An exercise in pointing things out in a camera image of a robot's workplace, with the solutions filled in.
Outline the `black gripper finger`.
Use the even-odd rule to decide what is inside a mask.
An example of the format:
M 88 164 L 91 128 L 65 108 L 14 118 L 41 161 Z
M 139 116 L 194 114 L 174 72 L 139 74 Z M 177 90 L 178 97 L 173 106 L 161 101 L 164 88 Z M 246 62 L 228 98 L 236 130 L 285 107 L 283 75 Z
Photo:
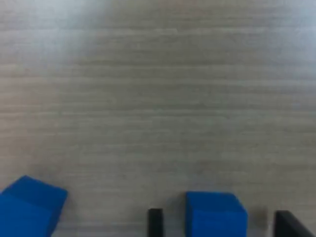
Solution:
M 150 208 L 147 212 L 147 237 L 163 237 L 163 209 Z
M 315 235 L 305 227 L 288 210 L 277 210 L 274 216 L 274 237 L 315 237 Z

